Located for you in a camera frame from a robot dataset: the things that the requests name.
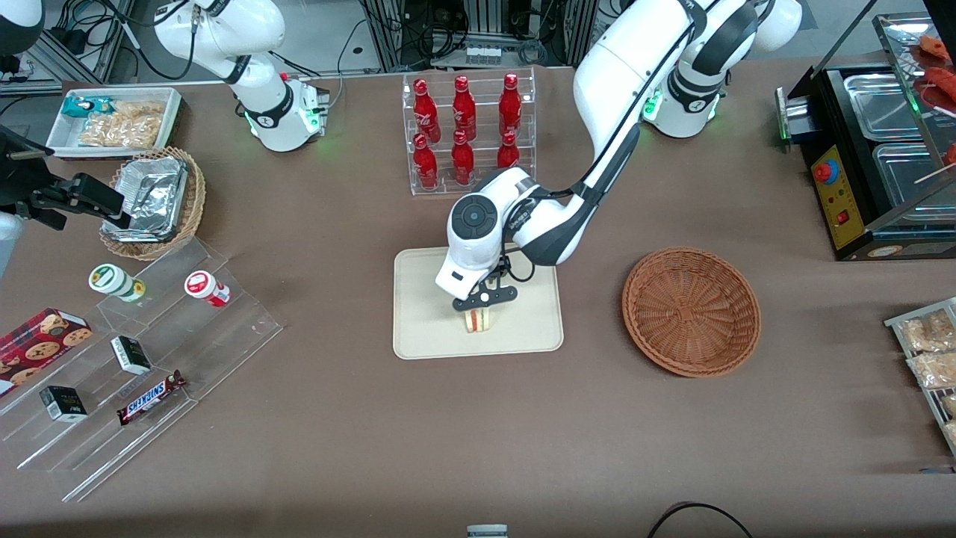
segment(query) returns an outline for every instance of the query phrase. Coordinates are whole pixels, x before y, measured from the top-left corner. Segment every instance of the red soda bottle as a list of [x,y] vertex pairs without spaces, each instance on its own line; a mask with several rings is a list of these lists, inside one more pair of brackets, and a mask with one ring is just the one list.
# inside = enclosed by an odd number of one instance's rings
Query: red soda bottle
[[415,152],[412,153],[415,173],[422,182],[422,189],[431,191],[438,187],[438,162],[435,161],[435,154],[428,148],[428,139],[423,133],[415,133],[412,143],[415,145]]
[[438,107],[428,95],[428,84],[418,78],[412,88],[415,89],[415,123],[432,144],[437,144],[442,139],[442,129],[438,126]]
[[455,131],[455,147],[451,149],[451,161],[455,165],[455,181],[459,185],[470,185],[471,173],[475,170],[475,154],[462,129]]
[[451,104],[455,113],[455,129],[465,131],[469,140],[478,136],[478,120],[475,113],[475,98],[468,91],[468,77],[455,77],[455,101]]
[[509,130],[518,132],[521,128],[521,94],[518,93],[518,76],[514,73],[505,75],[505,91],[501,93],[498,102],[498,130],[501,136]]
[[501,137],[501,147],[498,148],[498,167],[511,168],[518,164],[518,158],[521,154],[514,145],[514,131],[508,130]]

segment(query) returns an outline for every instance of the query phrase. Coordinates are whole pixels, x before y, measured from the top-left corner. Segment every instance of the empty wicker basket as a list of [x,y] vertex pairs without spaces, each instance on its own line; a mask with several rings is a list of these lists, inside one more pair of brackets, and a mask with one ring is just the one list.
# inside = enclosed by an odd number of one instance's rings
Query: empty wicker basket
[[[133,159],[160,159],[162,157],[176,157],[189,166],[189,176],[186,179],[183,208],[180,212],[176,235],[165,243],[120,243],[107,238],[102,232],[99,239],[113,254],[125,258],[135,258],[140,261],[152,261],[172,249],[182,241],[193,237],[199,228],[199,221],[203,218],[203,204],[206,203],[206,179],[203,171],[196,166],[196,161],[188,153],[176,147],[164,147],[137,155]],[[110,187],[115,187],[120,179],[120,171],[113,174]]]
[[664,249],[638,262],[624,283],[621,306],[641,351],[688,377],[734,370],[760,338],[760,308],[747,280],[696,249]]

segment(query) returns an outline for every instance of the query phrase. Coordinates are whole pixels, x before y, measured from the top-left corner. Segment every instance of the brown tablecloth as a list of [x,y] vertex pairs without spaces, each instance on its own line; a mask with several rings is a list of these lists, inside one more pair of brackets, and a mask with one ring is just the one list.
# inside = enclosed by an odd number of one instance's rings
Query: brown tablecloth
[[[402,78],[347,80],[328,136],[290,154],[251,137],[226,86],[180,86],[178,146],[208,181],[200,237],[288,328],[82,503],[3,458],[3,535],[464,536],[501,522],[514,538],[643,536],[686,500],[764,537],[946,535],[956,477],[916,474],[950,460],[881,320],[956,295],[954,265],[833,261],[799,154],[773,146],[773,89],[807,65],[743,62],[692,140],[644,130],[558,268],[561,349],[421,362],[391,349],[392,262],[444,245],[453,201],[408,192]],[[573,71],[536,73],[539,177],[563,188],[591,144]],[[97,225],[28,227],[0,330],[93,307],[97,263],[141,267],[109,255]],[[675,377],[623,328],[628,270],[675,245],[727,259],[760,301],[762,340],[731,375]],[[659,536],[737,535],[716,515],[673,519]]]

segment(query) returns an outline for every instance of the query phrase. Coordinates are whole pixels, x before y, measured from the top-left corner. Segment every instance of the clear acrylic rack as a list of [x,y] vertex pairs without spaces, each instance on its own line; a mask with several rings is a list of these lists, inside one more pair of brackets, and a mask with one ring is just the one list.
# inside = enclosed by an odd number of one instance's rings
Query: clear acrylic rack
[[[520,157],[518,166],[531,177],[535,171],[535,80],[534,71],[524,69],[480,69],[474,71],[430,72],[406,75],[402,80],[402,117],[404,119],[405,152],[408,154],[408,178],[412,194],[463,194],[471,192],[474,184],[498,168],[498,148],[501,146],[501,133],[498,130],[498,101],[504,89],[505,74],[518,76],[518,93],[521,94],[521,127],[518,130],[515,145]],[[452,135],[455,132],[454,116],[451,104],[455,100],[455,77],[468,77],[468,89],[475,98],[478,136],[470,142],[475,155],[475,171],[468,186],[455,181],[454,167],[451,162],[451,149],[454,146]],[[431,145],[438,161],[438,187],[428,191],[422,187],[412,154],[415,147],[412,137],[418,132],[415,123],[415,92],[412,82],[417,78],[428,83],[428,93],[438,107],[438,125],[442,129],[442,139]]]
[[[185,277],[199,269],[229,287],[231,299],[222,308],[185,294]],[[137,278],[146,284],[142,298],[104,299],[84,315],[93,337],[0,400],[0,438],[17,468],[48,472],[64,502],[92,493],[282,330],[235,280],[226,259],[197,238]],[[140,341],[150,373],[120,369],[110,346],[119,334]],[[174,370],[187,384],[121,426],[116,411]],[[75,388],[89,415],[76,424],[50,420],[39,396],[48,385]]]

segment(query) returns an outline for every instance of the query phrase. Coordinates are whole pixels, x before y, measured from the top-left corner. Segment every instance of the red white bottle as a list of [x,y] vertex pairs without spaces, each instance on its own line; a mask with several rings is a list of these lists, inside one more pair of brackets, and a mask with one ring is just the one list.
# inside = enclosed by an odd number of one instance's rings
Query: red white bottle
[[472,141],[478,136],[478,119],[475,111],[475,98],[468,91],[468,77],[455,77],[455,101],[451,103],[451,110],[455,114],[455,129],[465,131],[465,136]]
[[501,136],[509,130],[517,133],[521,129],[521,94],[518,93],[518,76],[505,75],[505,91],[498,101],[498,130]]
[[435,154],[428,147],[428,139],[423,133],[415,133],[412,144],[415,145],[412,160],[415,162],[415,173],[419,176],[422,189],[434,191],[438,187],[438,162],[435,160]]
[[465,131],[455,131],[455,147],[451,149],[451,162],[455,165],[455,181],[462,186],[471,184],[475,171],[475,154],[468,144]]
[[232,294],[225,284],[216,280],[208,271],[194,271],[185,278],[185,292],[190,297],[202,299],[216,308],[226,306]]
[[518,151],[517,146],[514,145],[515,138],[514,131],[512,130],[508,130],[505,132],[505,135],[501,137],[501,147],[498,148],[499,168],[511,168],[518,164],[521,153]]
[[415,90],[415,123],[431,144],[438,144],[442,140],[442,129],[438,126],[438,107],[428,95],[428,84],[417,78],[412,88]]

